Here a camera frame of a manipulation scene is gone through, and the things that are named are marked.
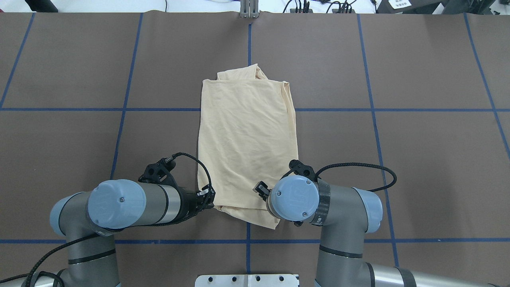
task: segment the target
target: black tape wrap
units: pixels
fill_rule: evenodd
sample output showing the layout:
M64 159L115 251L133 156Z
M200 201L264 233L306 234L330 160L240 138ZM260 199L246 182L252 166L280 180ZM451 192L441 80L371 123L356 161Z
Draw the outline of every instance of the black tape wrap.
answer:
M414 275L411 271L404 268L398 268L398 271L400 272L400 275L402 275L402 281L404 282L404 287L416 287L416 280L414 279Z
M321 179L317 180L319 185L319 206L315 212L314 219L310 222L313 225L322 226L329 212L329 202L331 200L331 187Z
M375 287L375 273L372 264L365 262L368 266L368 272L370 272L370 287Z

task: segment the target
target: electrical cable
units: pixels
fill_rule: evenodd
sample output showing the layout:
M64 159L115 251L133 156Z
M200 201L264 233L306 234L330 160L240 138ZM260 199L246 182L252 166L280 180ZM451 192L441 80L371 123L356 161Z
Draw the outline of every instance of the electrical cable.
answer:
M53 278L53 281L58 282L60 284L60 287L65 287L64 280L62 280L62 278L60 276L57 276L56 274L46 272L46 271L41 271L41 272L39 272L39 276L37 276L37 277L39 278L41 276Z
M29 275L29 274L28 274L28 273L26 273L26 274L21 274L21 275L12 276L12 277L9 277L9 278L6 278L6 279L3 279L3 280L0 280L0 284L5 283L5 282L9 282L9 281L13 281L13 280L16 280L16 279L25 278L25 277L27 277L28 275Z
M287 9L287 7L289 6L290 2L292 2L292 0L289 0L287 2L287 4L285 5L285 8L284 8L284 11L282 13L285 13L285 10Z
M76 243L79 243L79 242L82 242L82 241L85 241L85 240L89 240L89 239L92 239L92 238L96 238L98 237L99 235L97 235L96 233L94 234L91 234L89 236L86 236L86 237L82 237L82 238L78 238L76 240L73 240L73 241L69 241L68 243L65 243L65 244L62 244L60 245L59 247L49 251L48 253L46 253L43 257L41 257L41 259L39 259L39 261L34 265L34 267L32 267L32 269L30 270L30 272L27 274L27 279L25 281L25 286L24 287L30 287L30 282L32 281L32 277L34 277L34 274L37 270L37 268L39 268L39 266L41 266L41 264L48 258L50 257L50 255L52 255L53 253L57 252L57 251L60 251L66 247L69 247L73 244L76 244Z
M326 10L326 14L329 12L329 9L331 8L331 6L333 6L333 4L338 4L338 10L340 10L340 6L342 5L342 3L340 3L340 1L333 1L329 4L329 7Z
M393 176L393 181L390 182L390 184L387 184L387 185L382 186L382 187L371 189L371 190L369 190L369 192L378 192L379 190L388 189L388 188L392 187L395 184L395 182L397 182L397 175L391 169L389 169L389 168L387 168L385 166L382 166L382 165L370 164L370 163L362 163L362 162L344 162L344 163L334 163L334 164L326 165L325 167L319 169L319 171L317 171L315 173L314 181L317 181L317 179L319 178L319 175L323 171L329 170L329 169L332 169L332 168L340 168L340 167L343 167L343 166L361 166L361 167L364 167L364 168L378 169L378 170L386 171L386 172L388 172L389 174L391 174Z

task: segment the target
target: beige cloth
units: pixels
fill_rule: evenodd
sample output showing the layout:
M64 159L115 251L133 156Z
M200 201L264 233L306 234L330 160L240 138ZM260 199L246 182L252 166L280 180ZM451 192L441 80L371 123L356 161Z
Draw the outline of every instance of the beige cloth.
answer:
M275 229L279 219L252 189L260 180L273 187L298 158L289 83L268 80L257 64L204 80L198 158L211 174L216 209ZM207 184L202 169L198 184Z

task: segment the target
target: blue tape line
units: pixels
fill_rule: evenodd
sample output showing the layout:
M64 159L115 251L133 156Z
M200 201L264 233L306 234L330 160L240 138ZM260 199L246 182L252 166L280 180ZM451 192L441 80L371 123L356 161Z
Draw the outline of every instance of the blue tape line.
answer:
M396 243L451 243L451 242L510 242L510 238L408 238L395 239Z
M260 239L251 240L252 244L319 244L319 239Z
M496 123L498 125L499 133L501 135L501 139L503 140L503 145L506 149L506 155L508 159L510 159L510 148L508 147L508 142L506 141L505 133L503 132L503 127L501 126L501 122L499 121L499 116L496 111L496 106L494 105L494 100L492 99L491 91L489 90L489 85L487 84L487 80L485 78L485 74L483 73L483 69L480 64L480 59L478 58L478 53L476 52L475 43L473 41L473 36L471 35L471 28L469 27L468 14L464 13L464 21L466 22L466 28L468 30L469 41L471 42L471 48L473 48L473 54L476 59L476 64L478 65L478 69L480 70L481 79L483 80L483 85L485 86L485 91L487 92L487 96L489 97L489 102L491 103L492 110L494 112L494 118L496 118Z
M63 239L0 239L0 244L64 244Z
M374 100L372 97L372 86L370 84L370 77L368 74L368 63L367 63L367 55L365 53L365 43L363 41L363 30L361 28L361 18L360 18L359 14L357 14L357 17L358 17L358 29L360 32L361 52L363 54L363 65L365 66L365 77L367 80L368 98L370 100L370 109L372 112L372 122L374 124L375 142L377 144L377 154L379 156L379 164L384 166L383 157L382 157L383 153L381 151L381 145L380 145L380 141L379 141L379 131L377 129L377 119L375 117ZM381 171L381 173L382 173L382 178L383 178L382 180L384 181L384 185L386 185L385 172ZM386 197L386 210L387 210L387 214L388 214L388 223L390 226L390 236L391 236L391 239L394 240L395 239L395 231L393 229L393 218L391 215L390 197L388 195L387 189L385 189L385 197ZM398 263L397 245L394 242L392 242L392 248L393 248L393 259L395 261L395 266L398 267L399 263Z
M248 25L248 66L251 66L251 24Z
M110 172L110 179L113 179L115 174L115 168L117 167L117 157L119 155L119 144L120 137L122 135L122 129L124 128L124 119L126 116L126 108L128 107L129 92L131 88L131 80L133 78L133 70L135 69L136 51L138 49L138 40L140 39L140 30L142 28L143 13L140 13L140 20L138 21L138 31L136 33L135 48L133 49L133 58L131 60L131 68L129 71L129 78L127 79L126 95L124 97L124 106L122 108L122 116L120 117L119 133L117 134L117 142L115 144L115 153L113 155L112 170Z
M0 108L0 111L174 111L200 112L200 108ZM296 108L297 112L371 112L371 108ZM494 112L493 109L416 109L416 108L374 108L375 112ZM510 112L510 109L496 109Z
M23 37L23 41L21 42L21 46L18 50L18 55L16 55L16 60L14 60L14 65L12 65L12 70L5 84L4 94L2 95L2 99L0 100L0 108L4 105L5 98L7 97L7 91L9 90L9 85L11 84L12 77L14 76L14 71L16 71L16 66L18 65L19 57L21 57L21 52L23 51L23 47L25 46L25 42L29 36L30 28L32 27L32 23L34 22L35 13L32 13L32 17L30 17L30 22L27 27L27 31L25 32L25 36Z
M364 108L297 108L296 112L369 112L372 109Z
M244 239L217 239L217 240L116 240L116 244L246 244ZM367 244L377 243L487 243L487 242L510 242L508 237L481 237L481 238L382 238L365 239ZM0 239L0 244L63 244L65 240L53 239ZM250 240L250 244L319 244L319 239L260 239Z
M251 274L251 223L246 223L246 273Z
M251 66L251 24L248 24L248 66ZM251 274L251 223L246 223L246 273Z
M126 111L156 111L156 112L200 112L200 108L126 108Z
M2 111L122 111L122 108L2 108Z

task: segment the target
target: black cable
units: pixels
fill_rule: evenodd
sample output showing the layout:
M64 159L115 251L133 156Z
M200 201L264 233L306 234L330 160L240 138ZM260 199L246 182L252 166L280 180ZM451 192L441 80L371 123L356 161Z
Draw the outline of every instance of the black cable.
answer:
M333 6L333 4L338 4L338 10L340 10L340 6L342 5L342 3L340 3L340 1L333 1L329 4L329 7L326 10L326 14L329 12L329 9L331 8L331 6Z
M202 205L199 208L197 208L196 212L188 214L187 216L183 217L182 219L179 219L179 220L174 221L174 222L171 221L171 222L167 222L167 223L155 223L155 224L150 224L150 225L145 225L145 226L168 226L168 225L178 224L178 223L184 222L184 221L186 221L186 220L196 216L200 211L204 210L206 208L206 206L208 205L208 199L211 196L211 194L212 194L211 190L213 189L213 184L211 182L211 176L209 175L209 171L207 170L206 166L200 160L198 160L196 157L194 157L194 156L192 156L190 154L187 154L187 153L176 153L176 154L173 154L171 156L171 158L172 159L176 159L177 157L180 157L182 155L187 156L187 157L193 159L198 164L200 164L200 166L202 166L203 170L206 172L207 180L209 181L209 192L207 192L203 196Z
M317 181L317 179L319 178L319 175L323 171L329 170L329 169L332 169L332 168L340 168L340 167L343 167L343 166L362 166L364 168L378 169L378 170L386 171L386 172L388 172L389 174L391 174L393 176L393 181L390 182L390 184L387 184L387 185L382 186L382 187L371 189L371 190L369 190L369 192L378 192L379 190L388 189L388 188L392 187L395 184L395 182L397 182L397 175L391 169L389 169L389 168L387 168L385 166L382 166L382 165L370 164L370 163L362 163L362 162L344 162L344 163L335 163L335 164L326 165L325 167L319 169L318 172L316 172L315 180L314 181Z
M285 5L285 8L284 8L284 11L282 13L285 13L285 10L287 9L287 7L289 6L290 2L292 2L292 0L289 0L287 2L287 5Z
M39 276L38 277L41 277L41 276L46 276L46 277L49 277L49 278L53 278L53 281L58 282L60 284L60 287L65 287L64 280L62 280L62 278L60 278L60 276L57 276L57 275L55 275L53 273L46 272L46 271L39 272Z
M28 274L28 273L26 273L26 274L21 274L21 275L12 276L12 277L9 277L9 278L7 278L7 279L0 280L0 284L5 283L5 282L9 282L9 281L12 281L12 280L20 279L20 278L25 278L25 277L27 277L28 275L29 275L29 274Z
M50 257L50 255L52 255L53 253L59 251L59 250L62 250L68 246L71 246L73 244L76 244L76 243L79 243L79 242L82 242L82 241L85 241L85 240L88 240L88 239L92 239L92 238L95 238L95 237L98 237L99 235L97 234L91 234L89 236L86 236L86 237L82 237L82 238L79 238L79 239L76 239L76 240L73 240L73 241L69 241L68 243L65 243L65 244L62 244L60 245L59 247L49 251L48 253L46 253L41 259L39 259L39 261L37 263L35 263L34 267L32 268L32 270L30 270L30 272L28 273L27 275L27 280L25 282L25 287L30 287L30 282L32 281L32 277L34 276L37 268L39 268L39 266L41 266L41 264L48 258Z
M190 155L190 154L187 154L187 153L176 153L176 154L173 154L173 155L172 155L172 158L173 158L173 159L176 159L176 158L178 158L178 157L180 157L180 156L182 156L182 155L187 156L187 157L189 157L189 158L193 159L193 160L194 160L194 161L196 161L198 164L200 164L200 166L202 166L203 171L205 171L205 172L206 172L207 180L209 181L209 191L211 191L211 189L213 188L213 184L212 184L212 182L211 182L211 176L209 175L209 171L207 170L206 166L205 166L205 165L204 165L204 164L203 164L200 160L198 160L198 158L196 158L196 157L194 157L194 156L192 156L192 155Z

